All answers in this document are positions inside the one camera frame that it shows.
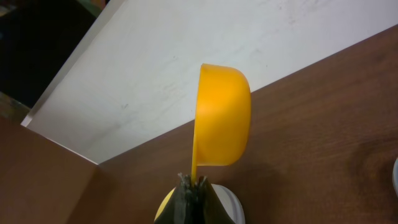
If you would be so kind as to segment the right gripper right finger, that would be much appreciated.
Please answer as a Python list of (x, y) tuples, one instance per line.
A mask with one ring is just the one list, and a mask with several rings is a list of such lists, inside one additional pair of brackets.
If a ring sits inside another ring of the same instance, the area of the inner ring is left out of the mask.
[(197, 204), (194, 206), (194, 223), (235, 224), (224, 210), (207, 177), (201, 176), (195, 187)]

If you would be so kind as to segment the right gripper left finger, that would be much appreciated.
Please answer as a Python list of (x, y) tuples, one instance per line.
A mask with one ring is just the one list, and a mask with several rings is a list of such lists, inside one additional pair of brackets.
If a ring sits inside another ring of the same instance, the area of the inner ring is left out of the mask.
[(179, 174), (180, 182), (171, 194), (155, 224), (192, 224), (194, 193), (191, 177)]

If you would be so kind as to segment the yellow measuring scoop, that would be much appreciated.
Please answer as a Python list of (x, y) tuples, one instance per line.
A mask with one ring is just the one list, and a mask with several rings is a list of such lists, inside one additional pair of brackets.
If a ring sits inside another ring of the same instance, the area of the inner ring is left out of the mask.
[(251, 91), (235, 68), (202, 64), (193, 134), (191, 183), (198, 166), (229, 166), (243, 154), (251, 123)]

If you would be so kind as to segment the yellow plastic bowl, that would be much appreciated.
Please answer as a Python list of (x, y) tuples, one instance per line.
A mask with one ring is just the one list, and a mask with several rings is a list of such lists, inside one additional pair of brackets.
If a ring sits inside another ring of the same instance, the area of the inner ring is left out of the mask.
[(156, 219), (159, 218), (160, 214), (163, 212), (165, 206), (167, 205), (167, 203), (169, 202), (171, 196), (173, 195), (174, 190), (175, 190), (175, 188), (173, 188), (173, 189), (165, 196), (165, 198), (164, 198), (163, 201), (161, 202), (161, 204), (160, 204), (160, 206), (159, 206), (159, 208), (158, 208), (158, 210), (157, 210), (157, 212), (156, 212), (156, 214), (155, 214), (154, 220), (156, 220)]

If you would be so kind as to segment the white digital kitchen scale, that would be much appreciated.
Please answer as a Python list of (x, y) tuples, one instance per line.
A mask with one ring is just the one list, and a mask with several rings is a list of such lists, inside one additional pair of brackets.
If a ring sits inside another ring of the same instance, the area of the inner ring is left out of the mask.
[(217, 184), (212, 184), (224, 210), (235, 224), (245, 224), (243, 207), (237, 196), (230, 189)]

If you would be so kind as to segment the clear plastic container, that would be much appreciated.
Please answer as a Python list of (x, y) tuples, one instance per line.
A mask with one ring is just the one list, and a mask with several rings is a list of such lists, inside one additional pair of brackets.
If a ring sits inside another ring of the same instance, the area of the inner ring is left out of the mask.
[(392, 184), (396, 195), (398, 196), (398, 159), (394, 161), (392, 168)]

